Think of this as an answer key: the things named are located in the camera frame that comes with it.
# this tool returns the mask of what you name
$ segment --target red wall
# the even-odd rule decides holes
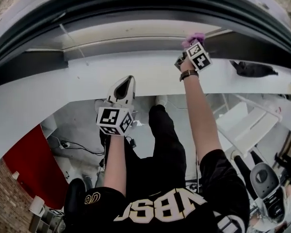
[[[3,158],[12,173],[19,172],[17,181],[32,198],[37,195],[54,209],[63,207],[68,183],[40,125],[20,139]]]

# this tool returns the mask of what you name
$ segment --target black pants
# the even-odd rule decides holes
[[[153,157],[140,159],[125,139],[126,197],[130,201],[185,186],[185,151],[175,132],[174,123],[162,105],[150,109],[149,125],[155,137]],[[110,135],[100,131],[101,144],[106,147],[106,163],[110,138]]]
[[[278,155],[275,155],[275,161],[281,165],[285,170],[287,171],[288,178],[291,181],[291,157],[288,156],[287,154],[282,155],[282,159],[278,157]]]
[[[254,161],[254,164],[258,164],[263,162],[262,159],[254,152],[251,151],[251,156],[252,159]],[[251,170],[248,168],[248,166],[245,164],[245,162],[243,162],[242,158],[240,156],[236,156],[234,159],[236,166],[238,167],[239,171],[241,172],[244,182],[246,184],[246,188],[250,194],[250,196],[252,197],[253,200],[256,200],[258,198],[256,192],[254,191],[251,181],[250,181],[250,173]]]

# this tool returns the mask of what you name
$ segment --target shoe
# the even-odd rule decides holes
[[[159,96],[156,96],[156,98],[155,98],[155,105],[160,104],[160,105],[166,107],[167,102],[168,102],[167,95],[159,95]]]
[[[239,152],[237,150],[234,150],[231,154],[231,160],[233,161],[236,156],[240,156]]]
[[[95,106],[95,111],[96,111],[96,113],[97,113],[97,115],[98,115],[99,108],[100,108],[100,107],[104,107],[104,102],[103,102],[103,100],[102,100],[102,99],[97,99],[97,100],[95,100],[95,104],[94,104],[94,106]]]

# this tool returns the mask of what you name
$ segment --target purple object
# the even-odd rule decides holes
[[[182,42],[182,46],[184,49],[189,48],[190,46],[194,45],[197,41],[200,42],[201,44],[204,43],[205,41],[205,34],[204,33],[194,33],[190,36],[188,36],[185,41]]]

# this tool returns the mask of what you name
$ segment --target wristwatch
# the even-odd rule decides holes
[[[196,70],[186,70],[183,73],[181,73],[180,82],[191,75],[196,75],[197,77],[199,77],[198,72]]]

